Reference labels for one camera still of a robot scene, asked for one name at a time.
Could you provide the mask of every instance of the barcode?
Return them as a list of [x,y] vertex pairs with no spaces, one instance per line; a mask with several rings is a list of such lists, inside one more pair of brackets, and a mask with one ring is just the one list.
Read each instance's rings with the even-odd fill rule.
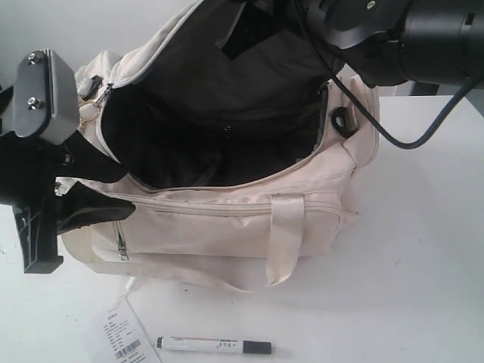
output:
[[123,349],[116,352],[116,359],[120,359],[124,357],[128,353],[138,348],[140,345],[141,345],[141,342],[139,340],[135,340],[133,343],[129,344],[128,346],[125,346]]

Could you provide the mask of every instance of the front zipper pocket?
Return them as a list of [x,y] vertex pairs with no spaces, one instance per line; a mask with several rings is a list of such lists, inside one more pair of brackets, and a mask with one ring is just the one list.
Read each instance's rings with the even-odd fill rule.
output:
[[[165,253],[265,257],[271,232],[270,201],[231,205],[110,196],[129,199],[137,206],[135,213],[117,227],[130,256]],[[301,256],[323,253],[345,214],[338,196],[333,192],[309,193],[305,196],[305,211]]]

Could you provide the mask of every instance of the white wall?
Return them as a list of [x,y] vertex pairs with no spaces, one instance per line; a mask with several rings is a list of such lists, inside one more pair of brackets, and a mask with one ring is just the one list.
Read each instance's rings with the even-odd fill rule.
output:
[[191,0],[0,0],[0,81],[30,51],[54,49],[74,70],[104,49],[143,45]]

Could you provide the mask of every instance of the black marker cap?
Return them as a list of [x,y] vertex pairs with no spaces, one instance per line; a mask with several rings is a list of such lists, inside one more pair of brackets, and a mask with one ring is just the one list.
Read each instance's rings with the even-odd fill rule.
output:
[[269,342],[244,340],[244,354],[272,354],[272,344]]

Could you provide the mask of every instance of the bag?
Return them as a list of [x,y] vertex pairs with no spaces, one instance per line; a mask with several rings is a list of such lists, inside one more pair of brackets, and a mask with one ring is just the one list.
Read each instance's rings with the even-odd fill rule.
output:
[[[144,47],[102,52],[76,74],[79,92],[104,78],[98,101],[81,107],[92,120],[82,130],[129,173],[114,184],[59,182],[136,205],[124,221],[62,236],[94,271],[257,290],[355,223],[352,180],[377,152],[376,130],[290,33],[233,61],[211,49],[230,25],[222,14],[236,10],[196,1]],[[213,25],[215,16],[229,21]],[[378,118],[377,91],[342,81]]]

